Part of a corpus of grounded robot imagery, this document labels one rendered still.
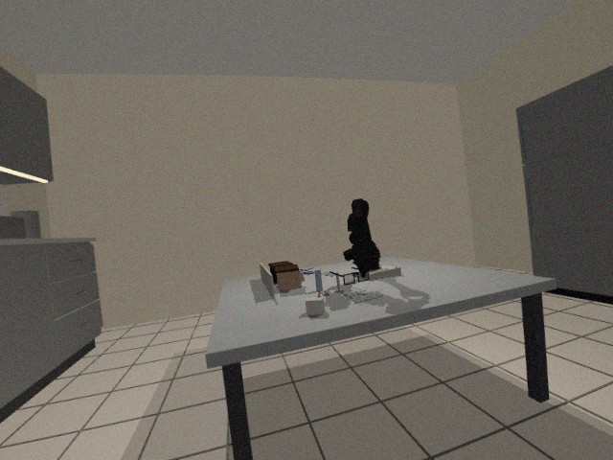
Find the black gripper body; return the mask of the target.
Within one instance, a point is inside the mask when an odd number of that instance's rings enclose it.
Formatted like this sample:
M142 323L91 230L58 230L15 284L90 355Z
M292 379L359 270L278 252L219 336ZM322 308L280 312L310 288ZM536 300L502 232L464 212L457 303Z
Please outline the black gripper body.
M362 264L379 263L379 257L378 256L376 256L376 255L370 256L370 254L368 253L367 247L369 245L366 242L362 242L358 246L357 245L352 245L352 248L360 248L362 257L359 257L359 255L358 255L357 257L353 258L353 262L354 263L359 263L359 262L361 262Z

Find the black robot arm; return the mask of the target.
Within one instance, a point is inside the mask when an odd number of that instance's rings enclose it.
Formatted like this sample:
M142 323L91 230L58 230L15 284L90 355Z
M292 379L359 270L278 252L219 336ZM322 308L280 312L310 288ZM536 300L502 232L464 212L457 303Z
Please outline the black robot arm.
M376 255L379 258L380 252L376 247L375 243L372 241L370 227L368 223L368 215L369 215L369 203L362 198L355 199L352 201L352 213L348 218L348 232L352 231L350 234L350 242L354 245L359 245L362 242L366 242L369 246L367 247L368 253L370 256ZM359 246L358 246L359 247ZM352 260L353 258L362 257L360 248L351 248L345 252L343 252L345 260ZM377 270L381 269L379 263L370 264L368 270Z

